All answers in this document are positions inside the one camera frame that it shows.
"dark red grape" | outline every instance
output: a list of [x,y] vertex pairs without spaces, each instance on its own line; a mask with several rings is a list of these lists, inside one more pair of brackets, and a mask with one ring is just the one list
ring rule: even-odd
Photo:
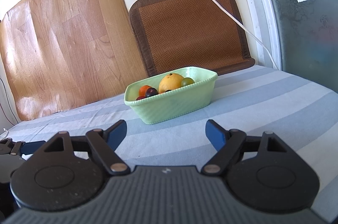
[[151,96],[155,96],[158,95],[158,91],[155,88],[149,88],[146,91],[146,97],[151,97]]

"light blue tablecloth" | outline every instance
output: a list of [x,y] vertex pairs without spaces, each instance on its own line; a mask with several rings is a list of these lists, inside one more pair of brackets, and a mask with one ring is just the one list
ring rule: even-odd
[[225,129],[259,136],[274,131],[320,177],[313,209],[331,221],[338,214],[338,94],[316,83],[270,68],[254,66],[219,76],[209,106],[155,125],[145,125],[124,104],[123,95],[67,112],[21,122],[10,129],[14,141],[48,140],[56,132],[84,135],[127,122],[127,136],[116,153],[131,167],[203,166],[215,149],[205,136],[213,119]]

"wooden panel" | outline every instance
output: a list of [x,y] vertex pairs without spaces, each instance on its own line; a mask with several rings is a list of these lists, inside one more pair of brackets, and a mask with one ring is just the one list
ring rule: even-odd
[[21,120],[117,95],[146,77],[123,0],[22,0],[0,37]]

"brown woven mat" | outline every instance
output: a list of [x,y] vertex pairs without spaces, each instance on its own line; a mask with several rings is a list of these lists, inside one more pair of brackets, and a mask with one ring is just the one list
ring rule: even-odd
[[[217,0],[240,22],[235,0]],[[186,66],[225,74],[255,64],[244,30],[211,0],[138,0],[129,12],[149,76]]]

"cable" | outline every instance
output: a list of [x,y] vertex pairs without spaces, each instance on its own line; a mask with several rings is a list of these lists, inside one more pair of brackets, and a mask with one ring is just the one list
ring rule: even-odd
[[5,83],[3,82],[3,80],[2,80],[1,78],[0,78],[0,80],[1,80],[1,82],[2,82],[2,84],[3,84],[3,88],[4,88],[4,90],[5,90],[5,94],[6,94],[8,106],[10,107],[10,110],[11,110],[11,112],[12,112],[14,118],[15,118],[15,121],[19,124],[18,120],[17,120],[16,117],[15,117],[15,114],[14,114],[13,111],[12,111],[12,108],[11,108],[11,105],[10,105],[10,101],[8,100],[8,95],[7,95]]
[[1,109],[2,109],[3,114],[5,115],[6,119],[8,120],[8,122],[10,122],[10,123],[14,126],[14,124],[7,118],[5,112],[4,112],[3,108],[2,108],[1,103],[0,103],[0,107],[1,107]]
[[6,130],[5,128],[3,129],[4,130],[4,132],[3,133],[0,133],[0,136],[2,136],[4,133],[6,134],[5,136],[3,136],[3,138],[2,139],[0,139],[0,141],[2,141],[3,139],[6,139],[7,138],[7,136],[8,136],[8,134],[9,134],[9,131],[8,130]]
[[245,28],[244,25],[242,25],[239,21],[237,21],[237,19],[232,16],[228,11],[226,11],[216,0],[212,0],[225,14],[227,14],[231,19],[233,19],[235,21],[236,24],[238,24],[242,29],[244,29],[244,31],[246,31],[251,37],[253,37],[257,43],[259,43],[265,50],[266,52],[268,53],[270,59],[271,59],[271,62],[273,63],[273,67],[275,69],[278,69],[270,51],[268,50],[268,48],[253,34],[251,33],[248,29]]

